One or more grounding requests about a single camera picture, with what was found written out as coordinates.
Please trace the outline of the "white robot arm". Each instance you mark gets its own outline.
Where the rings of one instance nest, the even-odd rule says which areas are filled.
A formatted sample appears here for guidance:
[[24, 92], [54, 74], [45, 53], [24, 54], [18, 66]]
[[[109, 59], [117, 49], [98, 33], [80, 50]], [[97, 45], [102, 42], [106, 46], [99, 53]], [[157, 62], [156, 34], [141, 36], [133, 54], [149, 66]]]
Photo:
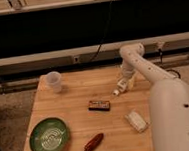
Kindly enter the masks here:
[[189, 85], [143, 57], [140, 44], [120, 48], [123, 73], [135, 70], [152, 84], [149, 110], [153, 151], [189, 151]]

